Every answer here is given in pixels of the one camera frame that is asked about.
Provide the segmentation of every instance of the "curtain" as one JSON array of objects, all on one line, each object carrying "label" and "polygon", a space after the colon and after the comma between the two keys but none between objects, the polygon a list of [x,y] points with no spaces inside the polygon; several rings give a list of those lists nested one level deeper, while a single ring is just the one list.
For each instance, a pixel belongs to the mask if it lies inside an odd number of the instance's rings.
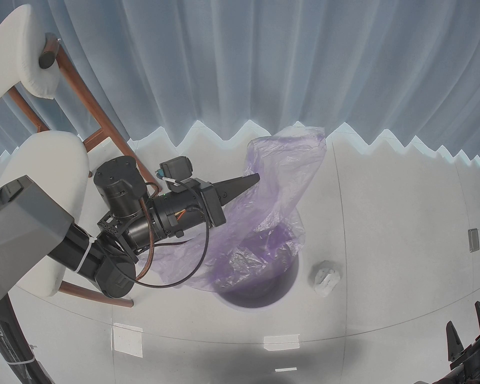
[{"label": "curtain", "polygon": [[[0,2],[0,19],[21,5]],[[29,0],[126,138],[164,127],[178,145],[200,120],[228,140],[347,122],[371,144],[391,130],[473,158],[480,151],[480,1]],[[99,126],[61,81],[23,96],[55,130]],[[0,151],[35,129],[0,100]]]}]

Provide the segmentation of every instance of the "plastic bag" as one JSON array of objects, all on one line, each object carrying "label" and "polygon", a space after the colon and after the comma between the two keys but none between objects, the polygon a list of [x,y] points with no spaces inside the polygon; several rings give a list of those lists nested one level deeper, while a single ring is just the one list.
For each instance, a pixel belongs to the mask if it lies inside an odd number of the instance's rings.
[{"label": "plastic bag", "polygon": [[[274,136],[252,140],[244,175],[260,181],[224,206],[227,222],[210,231],[208,252],[197,273],[184,284],[226,292],[269,280],[285,272],[304,244],[295,206],[326,153],[319,128],[288,127]],[[187,276],[202,255],[202,232],[185,244],[158,247],[151,269],[166,284]],[[143,261],[146,254],[139,256]]]}]

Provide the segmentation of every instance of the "white tile floor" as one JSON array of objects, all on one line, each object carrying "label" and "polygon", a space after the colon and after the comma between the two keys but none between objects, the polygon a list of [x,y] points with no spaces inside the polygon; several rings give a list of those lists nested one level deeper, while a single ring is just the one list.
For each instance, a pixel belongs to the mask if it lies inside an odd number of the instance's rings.
[{"label": "white tile floor", "polygon": [[[195,175],[218,181],[241,174],[246,143],[260,134],[258,126],[245,126],[219,149],[199,125],[179,149]],[[152,170],[178,153],[162,130],[132,145]],[[189,287],[135,286],[132,309],[60,293],[44,300],[14,288],[20,324],[53,379],[303,384],[388,377],[414,383],[447,373],[447,321],[454,321],[464,345],[480,332],[473,306],[480,300],[480,252],[469,252],[467,238],[469,228],[480,226],[479,164],[422,153],[419,140],[403,149],[389,132],[366,147],[348,126],[327,145],[298,205],[307,231],[299,282],[270,311],[234,311]],[[96,149],[92,170],[117,155],[111,144]],[[92,234],[99,209],[105,207],[90,180],[79,224]],[[325,299],[310,285],[323,260],[342,275]],[[65,279],[89,287],[69,271]],[[153,273],[149,281],[159,282]],[[129,330],[132,354],[125,353],[128,340],[117,345],[124,352],[112,346],[114,324],[135,327]],[[292,336],[275,348],[264,345],[264,337],[282,335]],[[16,383],[3,361],[0,381]]]}]

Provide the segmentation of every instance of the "cylindrical motor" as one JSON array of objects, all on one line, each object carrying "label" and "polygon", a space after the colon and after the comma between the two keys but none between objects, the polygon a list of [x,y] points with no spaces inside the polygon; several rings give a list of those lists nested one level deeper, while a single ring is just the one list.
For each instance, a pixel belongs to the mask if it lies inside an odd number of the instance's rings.
[{"label": "cylindrical motor", "polygon": [[145,202],[148,199],[146,184],[131,156],[120,156],[103,163],[96,170],[93,182],[113,216],[123,221],[142,209],[141,197]]}]

